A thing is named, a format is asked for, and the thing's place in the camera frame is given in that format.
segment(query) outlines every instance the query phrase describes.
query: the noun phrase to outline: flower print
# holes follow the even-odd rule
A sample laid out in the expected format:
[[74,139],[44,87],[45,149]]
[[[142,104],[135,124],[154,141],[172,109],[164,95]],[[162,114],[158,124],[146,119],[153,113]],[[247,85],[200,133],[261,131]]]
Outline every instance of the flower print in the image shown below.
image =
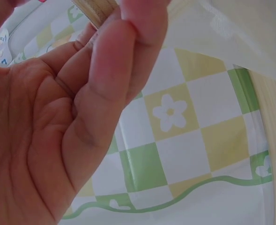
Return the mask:
[[184,128],[186,119],[182,113],[187,109],[186,101],[174,102],[169,94],[162,96],[162,105],[155,107],[153,115],[161,120],[161,130],[168,132],[172,126]]

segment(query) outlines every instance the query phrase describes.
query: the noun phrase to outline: white fabric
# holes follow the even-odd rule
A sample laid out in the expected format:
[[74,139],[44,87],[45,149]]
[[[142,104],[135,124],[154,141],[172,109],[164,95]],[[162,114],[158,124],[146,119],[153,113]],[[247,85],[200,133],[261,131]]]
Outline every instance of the white fabric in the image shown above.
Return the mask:
[[178,5],[165,45],[276,79],[276,0],[173,0]]
[[48,24],[72,6],[69,0],[49,0],[28,15],[11,34],[9,47],[13,58]]

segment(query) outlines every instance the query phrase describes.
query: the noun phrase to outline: beige fabric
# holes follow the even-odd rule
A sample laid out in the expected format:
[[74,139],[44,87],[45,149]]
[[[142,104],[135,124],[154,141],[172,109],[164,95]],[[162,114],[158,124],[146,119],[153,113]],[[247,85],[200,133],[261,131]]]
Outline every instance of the beige fabric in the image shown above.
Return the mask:
[[73,3],[99,28],[118,6],[115,0],[72,0]]

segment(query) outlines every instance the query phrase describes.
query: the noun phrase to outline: white square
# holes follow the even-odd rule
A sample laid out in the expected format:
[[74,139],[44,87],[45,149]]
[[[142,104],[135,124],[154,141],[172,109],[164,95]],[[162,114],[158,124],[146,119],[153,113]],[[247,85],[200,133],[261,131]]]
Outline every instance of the white square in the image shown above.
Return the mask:
[[233,64],[232,62],[224,62],[224,65],[225,65],[225,68],[226,70],[232,70],[232,69],[243,69],[242,67],[240,66],[237,66],[235,64]]
[[168,184],[210,173],[200,130],[158,141],[157,150]]
[[244,114],[243,117],[247,131],[249,155],[253,156],[267,151],[269,146],[260,110]]
[[244,159],[238,163],[232,164],[220,170],[212,172],[213,177],[231,176],[243,180],[252,180],[250,159]]
[[86,203],[95,203],[96,202],[96,197],[94,196],[89,196],[89,197],[76,197],[72,204],[71,204],[71,208],[72,211],[75,212],[78,210],[79,207],[81,207],[82,205],[86,204]]
[[187,82],[201,128],[242,115],[227,72]]
[[184,82],[185,78],[174,49],[163,49],[142,93],[144,96],[150,95]]
[[92,176],[95,195],[127,193],[120,154],[106,155]]
[[68,18],[67,13],[63,13],[59,18],[56,18],[52,23],[50,24],[52,36],[55,37],[59,33],[61,33],[65,28],[67,28],[70,25],[70,21]]
[[169,186],[162,186],[128,194],[132,204],[137,210],[158,206],[173,200]]
[[155,142],[143,98],[134,100],[124,109],[119,123],[126,149]]

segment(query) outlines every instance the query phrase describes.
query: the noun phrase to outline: plastic sheet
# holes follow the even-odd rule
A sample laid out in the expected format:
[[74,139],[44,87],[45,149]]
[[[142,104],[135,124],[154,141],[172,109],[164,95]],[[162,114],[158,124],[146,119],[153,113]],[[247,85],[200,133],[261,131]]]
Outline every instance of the plastic sheet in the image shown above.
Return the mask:
[[173,0],[170,10],[167,46],[276,79],[276,0]]

